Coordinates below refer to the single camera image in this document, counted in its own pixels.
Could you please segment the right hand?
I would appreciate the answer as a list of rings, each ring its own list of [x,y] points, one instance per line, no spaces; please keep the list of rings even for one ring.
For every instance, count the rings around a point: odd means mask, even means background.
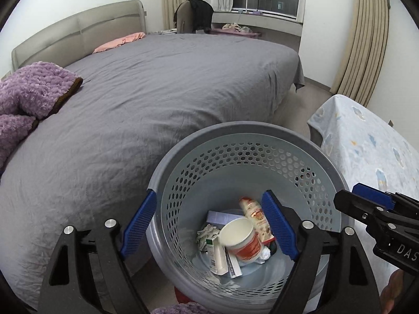
[[[388,314],[393,310],[393,307],[398,303],[406,288],[406,277],[404,271],[398,269],[391,274],[388,284],[381,292],[381,312]]]

